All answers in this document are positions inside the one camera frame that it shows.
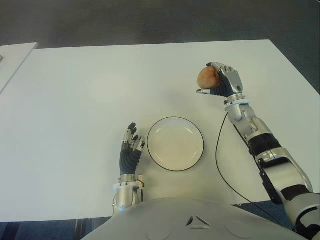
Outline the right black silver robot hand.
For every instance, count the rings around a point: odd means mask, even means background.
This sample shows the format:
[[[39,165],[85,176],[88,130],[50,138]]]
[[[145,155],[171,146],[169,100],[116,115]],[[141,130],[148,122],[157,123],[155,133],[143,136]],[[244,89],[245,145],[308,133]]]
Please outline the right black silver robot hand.
[[[233,67],[219,62],[209,62],[197,78],[198,94],[228,98],[241,94],[243,85],[240,75]]]

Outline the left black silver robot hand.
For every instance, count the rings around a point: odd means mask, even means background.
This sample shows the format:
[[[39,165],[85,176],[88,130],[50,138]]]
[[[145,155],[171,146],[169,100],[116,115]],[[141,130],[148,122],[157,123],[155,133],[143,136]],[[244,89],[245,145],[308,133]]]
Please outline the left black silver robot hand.
[[[132,122],[125,131],[119,157],[120,175],[135,175],[142,151],[146,145],[145,137],[136,134],[136,123]]]

